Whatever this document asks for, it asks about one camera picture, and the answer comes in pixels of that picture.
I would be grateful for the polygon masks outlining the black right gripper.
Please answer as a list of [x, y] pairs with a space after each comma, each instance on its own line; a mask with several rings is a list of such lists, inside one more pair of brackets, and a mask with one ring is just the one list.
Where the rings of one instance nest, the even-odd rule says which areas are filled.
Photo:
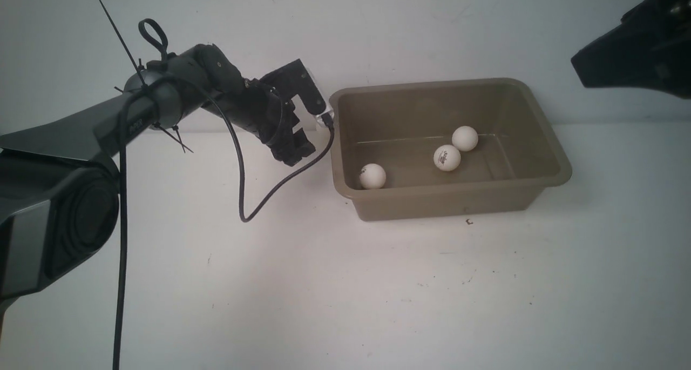
[[644, 0], [572, 57], [588, 89], [647, 89], [690, 97], [690, 0]]

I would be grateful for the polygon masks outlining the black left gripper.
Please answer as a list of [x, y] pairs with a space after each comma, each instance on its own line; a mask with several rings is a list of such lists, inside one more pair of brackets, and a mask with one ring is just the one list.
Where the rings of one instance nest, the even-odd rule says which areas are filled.
[[316, 152], [299, 126], [294, 107], [286, 104], [273, 87], [250, 80], [238, 97], [238, 107], [238, 127], [269, 147], [275, 160], [295, 166]]

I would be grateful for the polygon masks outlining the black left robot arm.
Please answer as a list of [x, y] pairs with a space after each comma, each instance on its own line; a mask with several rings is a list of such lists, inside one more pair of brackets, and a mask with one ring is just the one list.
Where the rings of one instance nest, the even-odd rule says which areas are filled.
[[276, 160], [294, 166], [314, 152], [294, 113], [326, 103], [301, 60], [245, 79], [212, 44], [149, 62], [124, 92], [55, 122], [2, 136], [2, 312], [86, 261], [119, 216], [119, 112], [126, 143], [146, 129], [170, 129], [197, 109], [254, 134]]

